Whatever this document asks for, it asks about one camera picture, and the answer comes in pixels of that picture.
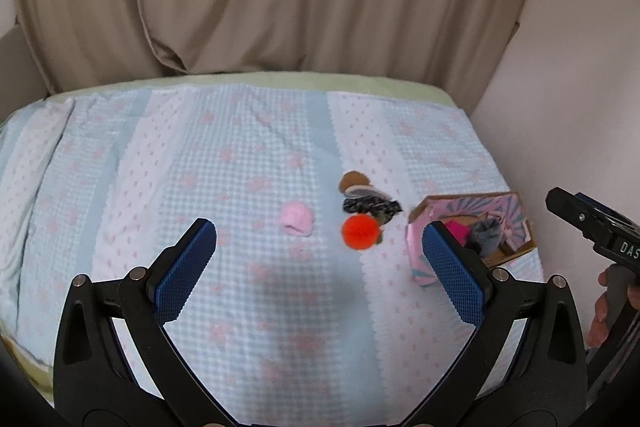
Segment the person's right hand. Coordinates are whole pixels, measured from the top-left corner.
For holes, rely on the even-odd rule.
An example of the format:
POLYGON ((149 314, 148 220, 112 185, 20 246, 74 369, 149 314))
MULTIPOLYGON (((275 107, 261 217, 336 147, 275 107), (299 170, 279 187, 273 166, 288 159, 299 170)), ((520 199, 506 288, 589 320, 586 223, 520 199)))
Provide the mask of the person's right hand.
MULTIPOLYGON (((640 308, 640 291, 638 286, 629 285, 627 287, 627 298, 631 306, 638 310, 640 308)), ((606 325, 608 317, 608 298, 602 294, 594 303, 594 315, 590 329, 586 337, 588 348, 599 348, 608 338, 610 329, 606 325)))

